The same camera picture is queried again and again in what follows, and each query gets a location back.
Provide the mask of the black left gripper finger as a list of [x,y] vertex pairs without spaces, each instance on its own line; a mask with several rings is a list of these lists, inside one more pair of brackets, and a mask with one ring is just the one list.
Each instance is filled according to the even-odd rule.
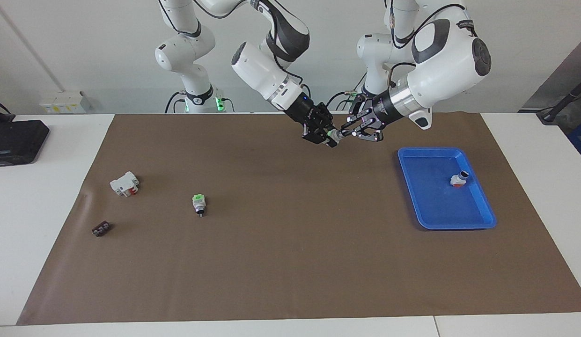
[[366,124],[360,124],[357,126],[343,125],[342,136],[355,137],[359,140],[365,140],[370,142],[380,142],[384,139],[382,131],[376,130]]
[[367,114],[371,105],[371,99],[367,96],[355,96],[348,109],[346,123],[339,129],[340,136],[371,136],[372,134],[367,132],[370,129],[369,120],[371,119],[367,117]]

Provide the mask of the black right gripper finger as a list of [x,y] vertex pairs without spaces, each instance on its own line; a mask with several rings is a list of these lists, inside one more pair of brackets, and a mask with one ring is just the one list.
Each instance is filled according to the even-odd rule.
[[318,131],[319,132],[330,132],[335,130],[336,127],[333,123],[333,115],[330,113],[326,104],[318,105]]
[[338,135],[335,132],[323,133],[304,133],[303,139],[316,145],[323,144],[327,147],[336,147],[338,145]]

